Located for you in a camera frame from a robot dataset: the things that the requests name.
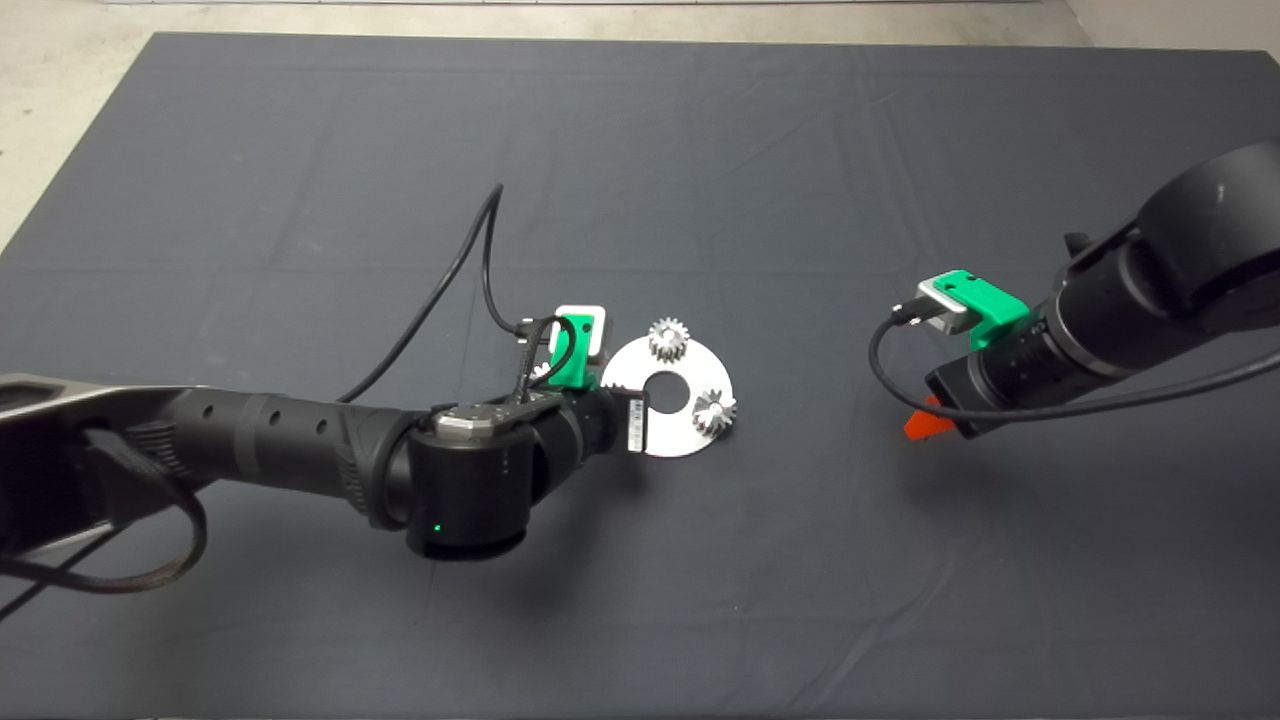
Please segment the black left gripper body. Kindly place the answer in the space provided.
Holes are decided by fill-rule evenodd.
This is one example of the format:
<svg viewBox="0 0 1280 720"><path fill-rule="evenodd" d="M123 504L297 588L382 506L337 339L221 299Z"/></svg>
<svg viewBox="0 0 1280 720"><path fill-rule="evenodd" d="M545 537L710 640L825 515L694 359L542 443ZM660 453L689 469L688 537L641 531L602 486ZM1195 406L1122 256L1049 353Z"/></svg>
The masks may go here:
<svg viewBox="0 0 1280 720"><path fill-rule="evenodd" d="M545 459L556 471L573 471L596 455L644 455L649 439L649 396L643 389L598 388L558 392L545 415Z"/></svg>

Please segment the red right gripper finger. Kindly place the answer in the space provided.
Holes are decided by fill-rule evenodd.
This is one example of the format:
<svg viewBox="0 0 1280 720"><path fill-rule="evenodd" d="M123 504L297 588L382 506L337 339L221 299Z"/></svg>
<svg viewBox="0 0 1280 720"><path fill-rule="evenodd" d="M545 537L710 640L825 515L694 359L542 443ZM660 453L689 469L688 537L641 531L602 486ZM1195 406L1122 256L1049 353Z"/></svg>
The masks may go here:
<svg viewBox="0 0 1280 720"><path fill-rule="evenodd" d="M957 430L955 420L931 411L931 407L941 407L941 402L936 396L927 396L924 402L927 409L915 409L904 423L904 434L910 441L929 439Z"/></svg>

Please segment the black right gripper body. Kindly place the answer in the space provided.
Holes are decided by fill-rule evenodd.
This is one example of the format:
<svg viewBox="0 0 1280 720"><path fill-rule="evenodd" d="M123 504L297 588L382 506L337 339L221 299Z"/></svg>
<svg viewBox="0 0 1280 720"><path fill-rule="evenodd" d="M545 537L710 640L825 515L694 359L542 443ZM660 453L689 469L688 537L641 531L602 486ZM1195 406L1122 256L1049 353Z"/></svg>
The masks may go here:
<svg viewBox="0 0 1280 720"><path fill-rule="evenodd" d="M941 406L964 413L1048 407L1061 400L1062 355L1046 334L1006 334L937 366L925 387Z"/></svg>

